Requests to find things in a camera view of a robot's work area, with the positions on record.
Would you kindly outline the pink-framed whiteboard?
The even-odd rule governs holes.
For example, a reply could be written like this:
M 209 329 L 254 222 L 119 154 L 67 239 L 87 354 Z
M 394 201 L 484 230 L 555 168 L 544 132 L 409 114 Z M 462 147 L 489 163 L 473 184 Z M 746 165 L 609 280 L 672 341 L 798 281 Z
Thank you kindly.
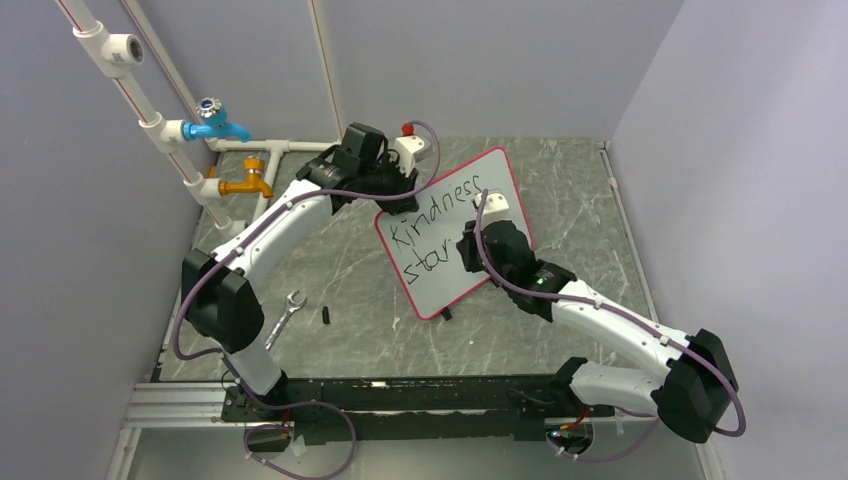
M 487 189 L 507 201 L 507 219 L 534 244 L 520 189 L 507 150 L 493 147 L 450 170 L 417 195 L 419 210 L 374 218 L 378 237 L 417 317 L 430 320 L 483 285 L 489 276 L 469 273 L 456 243 L 473 205 Z

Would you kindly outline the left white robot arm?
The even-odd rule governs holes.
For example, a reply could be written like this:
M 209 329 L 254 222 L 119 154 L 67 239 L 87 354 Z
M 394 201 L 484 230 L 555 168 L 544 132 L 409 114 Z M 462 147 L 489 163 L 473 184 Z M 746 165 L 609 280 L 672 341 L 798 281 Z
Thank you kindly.
M 271 269 L 300 240 L 344 205 L 375 202 L 383 212 L 417 210 L 417 163 L 439 155 L 435 135 L 404 125 L 390 140 L 381 131 L 350 124 L 338 144 L 306 162 L 282 196 L 232 240 L 205 253 L 195 249 L 182 263 L 182 300 L 174 328 L 188 322 L 210 339 L 242 388 L 248 407 L 264 420 L 279 417 L 288 402 L 288 378 L 261 336 L 263 308 L 255 292 Z

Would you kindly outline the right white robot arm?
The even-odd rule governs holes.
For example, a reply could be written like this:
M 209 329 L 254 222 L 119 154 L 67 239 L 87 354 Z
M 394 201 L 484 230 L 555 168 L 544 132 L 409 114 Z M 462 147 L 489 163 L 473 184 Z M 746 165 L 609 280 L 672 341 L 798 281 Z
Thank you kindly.
M 551 379 L 551 401 L 560 413 L 619 407 L 655 416 L 698 444 L 714 434 L 738 438 L 746 432 L 738 380 L 715 333 L 689 334 L 610 300 L 573 272 L 537 258 L 508 220 L 466 222 L 457 250 L 466 271 L 489 274 L 519 310 L 586 334 L 633 362 L 622 368 L 566 360 Z

